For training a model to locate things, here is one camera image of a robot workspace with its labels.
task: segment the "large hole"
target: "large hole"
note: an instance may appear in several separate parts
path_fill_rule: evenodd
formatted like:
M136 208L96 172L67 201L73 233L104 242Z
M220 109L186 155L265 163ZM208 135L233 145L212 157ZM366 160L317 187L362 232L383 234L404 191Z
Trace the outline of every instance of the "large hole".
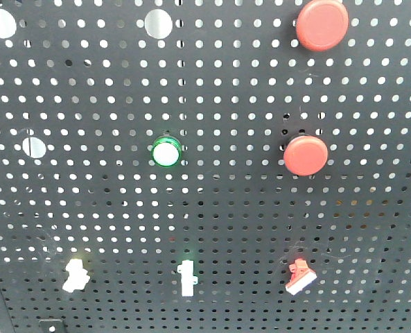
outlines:
M31 158L41 158L46 153L45 143L36 137L27 137L22 142L22 149Z
M0 38L12 37L17 30L15 18L6 10L0 9Z
M145 17L147 34L158 40L168 37L173 29L170 15L162 9L153 9Z

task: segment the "perforated metal panel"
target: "perforated metal panel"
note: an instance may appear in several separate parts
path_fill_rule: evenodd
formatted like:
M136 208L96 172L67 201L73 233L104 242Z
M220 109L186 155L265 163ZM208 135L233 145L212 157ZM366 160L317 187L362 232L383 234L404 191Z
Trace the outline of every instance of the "perforated metal panel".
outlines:
M0 288L16 333L411 331L411 0L344 0L325 53L307 1L3 1ZM167 34L146 23L168 13ZM170 133L169 169L150 160ZM329 162L293 176L306 133ZM65 293L65 265L91 276ZM318 280L291 296L289 263ZM199 285L180 294L183 259Z

